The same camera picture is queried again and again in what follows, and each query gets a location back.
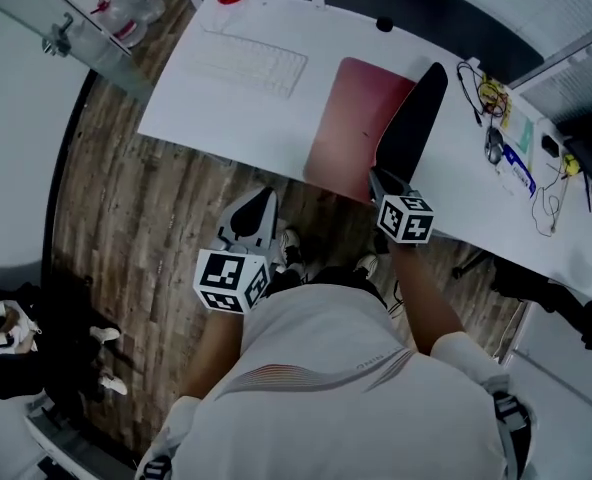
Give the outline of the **person's right forearm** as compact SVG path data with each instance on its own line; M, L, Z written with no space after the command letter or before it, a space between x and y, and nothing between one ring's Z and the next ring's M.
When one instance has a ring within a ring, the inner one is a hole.
M389 241L388 250L412 337L418 351L430 355L441 337L464 332L464 327L417 249Z

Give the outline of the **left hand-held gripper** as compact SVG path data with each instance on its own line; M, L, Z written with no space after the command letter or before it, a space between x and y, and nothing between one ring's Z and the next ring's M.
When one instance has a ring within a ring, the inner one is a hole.
M278 197L270 187L243 194L222 213L217 236L198 254L193 289L209 311L250 313L271 279ZM263 241L248 245L230 241Z

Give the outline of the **white keyboard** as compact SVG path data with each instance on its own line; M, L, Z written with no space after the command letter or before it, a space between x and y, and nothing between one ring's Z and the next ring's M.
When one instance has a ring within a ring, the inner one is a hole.
M288 99L308 57L240 36L203 30L186 54L187 66L201 75Z

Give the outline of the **green notebook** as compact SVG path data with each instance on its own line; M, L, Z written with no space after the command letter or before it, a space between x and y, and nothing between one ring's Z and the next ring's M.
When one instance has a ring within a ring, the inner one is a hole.
M504 136L513 143L528 169L532 168L534 123L520 110L512 109L501 125Z

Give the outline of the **person's left forearm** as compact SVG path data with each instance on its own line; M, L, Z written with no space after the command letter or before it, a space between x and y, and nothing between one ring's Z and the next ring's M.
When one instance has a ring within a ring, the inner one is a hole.
M204 399L240 358L242 315L213 311L190 358L180 397Z

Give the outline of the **green glass partition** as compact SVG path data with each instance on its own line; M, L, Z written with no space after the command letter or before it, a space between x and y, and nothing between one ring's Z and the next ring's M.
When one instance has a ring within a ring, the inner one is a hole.
M41 38L42 51L74 58L145 104L152 84L131 55L63 0L0 0L0 11Z

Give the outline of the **person's white shoe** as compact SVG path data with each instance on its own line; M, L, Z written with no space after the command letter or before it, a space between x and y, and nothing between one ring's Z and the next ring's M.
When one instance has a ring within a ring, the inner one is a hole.
M305 264L301 254L300 237L292 228L286 228L279 239L280 265L283 271L293 271L299 277L304 275Z
M358 260L354 272L369 280L376 273L378 266L379 257L375 253L368 253Z

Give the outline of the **black office chair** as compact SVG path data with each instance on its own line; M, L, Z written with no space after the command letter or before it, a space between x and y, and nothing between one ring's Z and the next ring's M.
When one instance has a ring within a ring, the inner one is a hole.
M495 267L493 291L504 297L535 302L547 313L558 313L580 333L584 348L592 351L592 300L581 303L565 286L484 250L454 267L452 277L460 279L488 259L493 260Z

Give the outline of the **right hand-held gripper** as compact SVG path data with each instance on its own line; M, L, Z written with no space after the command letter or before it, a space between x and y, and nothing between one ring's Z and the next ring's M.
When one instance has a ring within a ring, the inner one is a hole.
M371 168L368 182L371 202L381 203L378 228L397 244L426 244L435 218L426 201L408 196L410 185L384 169Z

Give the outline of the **pink desk mat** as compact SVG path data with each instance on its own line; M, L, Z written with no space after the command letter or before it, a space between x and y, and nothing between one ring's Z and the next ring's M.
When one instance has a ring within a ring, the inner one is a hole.
M369 171L409 183L448 86L438 62L414 82L365 61L339 65L303 171L306 182L367 203Z

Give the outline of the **person's white shirt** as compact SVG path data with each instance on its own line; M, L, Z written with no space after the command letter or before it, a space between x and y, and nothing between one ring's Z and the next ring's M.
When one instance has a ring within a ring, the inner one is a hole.
M136 480L509 480L530 414L467 334L407 348L388 314L263 300L204 399L171 407Z

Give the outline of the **blue and white package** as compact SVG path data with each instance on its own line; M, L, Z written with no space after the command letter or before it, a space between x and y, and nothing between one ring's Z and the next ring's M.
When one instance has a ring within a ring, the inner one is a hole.
M502 156L496 165L502 186L513 196L531 199L536 192L536 183L520 156L509 144L504 144Z

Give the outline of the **grey computer mouse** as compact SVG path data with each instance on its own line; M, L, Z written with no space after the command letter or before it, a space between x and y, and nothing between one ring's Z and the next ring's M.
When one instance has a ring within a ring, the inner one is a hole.
M493 126L487 128L484 151L487 160L492 165L496 166L502 160L504 139L501 132Z

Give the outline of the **metal partition clamp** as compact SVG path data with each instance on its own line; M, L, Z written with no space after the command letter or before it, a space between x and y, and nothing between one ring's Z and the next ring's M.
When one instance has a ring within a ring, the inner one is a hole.
M68 31L74 22L69 12L64 13L65 22L62 25L53 24L51 31L42 38L42 50L51 56L67 57L71 52L71 42Z

